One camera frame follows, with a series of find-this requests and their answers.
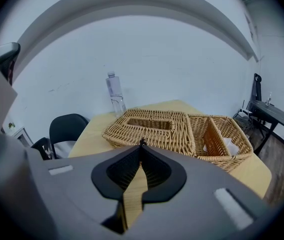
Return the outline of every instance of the black chair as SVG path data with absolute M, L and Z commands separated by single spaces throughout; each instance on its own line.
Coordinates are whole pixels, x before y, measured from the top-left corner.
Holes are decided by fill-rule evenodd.
M 55 118 L 50 126 L 50 139 L 54 157 L 57 158 L 54 144 L 77 141 L 89 121 L 79 114 L 66 114 Z
M 43 160 L 52 159 L 48 150 L 49 142 L 50 140 L 44 137 L 38 140 L 34 145 L 32 145 L 32 148 L 38 150 L 41 153 Z
M 261 94 L 261 81 L 262 78 L 260 75 L 258 74 L 254 74 L 254 83 L 253 83 L 253 90 L 252 90 L 252 98 L 255 98 L 255 100 L 257 101 L 262 101 L 262 94 Z M 269 117 L 268 115 L 264 114 L 263 112 L 261 112 L 258 109 L 254 109 L 253 107 L 250 108 L 252 109 L 252 117 L 256 117 L 257 120 L 257 127 L 260 131 L 260 133 L 262 134 L 262 137 L 264 138 L 264 133 L 262 131 L 262 127 L 261 124 L 264 125 L 265 122 L 267 123 L 272 123 L 272 118 Z

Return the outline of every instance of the bottle cap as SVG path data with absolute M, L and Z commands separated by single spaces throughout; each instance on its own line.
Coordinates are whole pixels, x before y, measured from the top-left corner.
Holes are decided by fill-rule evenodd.
M 115 76 L 115 72 L 114 72 L 114 71 L 109 71 L 109 72 L 107 73 L 107 75 L 108 75 L 109 78 L 112 78 L 112 77 Z

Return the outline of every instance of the curved ceiling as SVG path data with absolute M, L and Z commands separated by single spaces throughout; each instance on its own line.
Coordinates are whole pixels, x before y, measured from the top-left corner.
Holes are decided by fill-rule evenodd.
M 14 78 L 58 37 L 93 21 L 126 15 L 186 22 L 223 40 L 245 59 L 254 56 L 257 60 L 254 49 L 236 25 L 205 0 L 60 0 L 36 18 L 18 40 L 23 49 Z

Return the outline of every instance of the small bottle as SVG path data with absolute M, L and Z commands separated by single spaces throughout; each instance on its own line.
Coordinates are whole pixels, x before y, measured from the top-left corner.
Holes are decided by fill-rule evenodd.
M 115 72 L 108 72 L 108 78 L 106 78 L 106 84 L 108 92 L 110 93 L 111 101 L 115 111 L 115 116 L 120 117 L 126 110 L 120 79 L 118 76 L 115 76 Z
M 270 92 L 270 96 L 267 98 L 267 101 L 266 101 L 266 105 L 270 105 L 271 103 L 271 95 L 272 95 L 272 92 Z

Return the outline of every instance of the wicker basket divider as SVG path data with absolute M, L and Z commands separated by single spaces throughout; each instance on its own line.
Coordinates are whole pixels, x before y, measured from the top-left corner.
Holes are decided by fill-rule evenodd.
M 194 156 L 198 159 L 211 162 L 230 172 L 252 155 L 251 144 L 232 118 L 222 115 L 189 114 L 189 119 L 196 147 Z M 231 138 L 239 147 L 237 155 L 231 156 L 223 138 Z
M 187 156 L 195 152 L 194 136 L 187 114 L 177 111 L 129 109 L 102 134 L 114 148 L 148 145 Z

